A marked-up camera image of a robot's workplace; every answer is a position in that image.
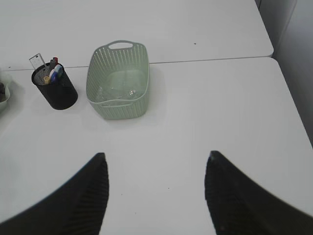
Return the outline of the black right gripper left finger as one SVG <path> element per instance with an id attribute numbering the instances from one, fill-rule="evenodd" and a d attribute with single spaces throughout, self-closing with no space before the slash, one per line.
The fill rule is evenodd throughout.
<path id="1" fill-rule="evenodd" d="M 2 235 L 98 235 L 109 199 L 104 153 L 39 203 L 0 224 Z"/>

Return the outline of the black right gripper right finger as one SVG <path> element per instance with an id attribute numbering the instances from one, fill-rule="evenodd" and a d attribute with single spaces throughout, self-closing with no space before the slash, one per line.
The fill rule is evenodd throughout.
<path id="1" fill-rule="evenodd" d="M 219 151 L 211 151 L 204 195 L 218 235 L 311 235 L 312 216 L 274 196 Z"/>

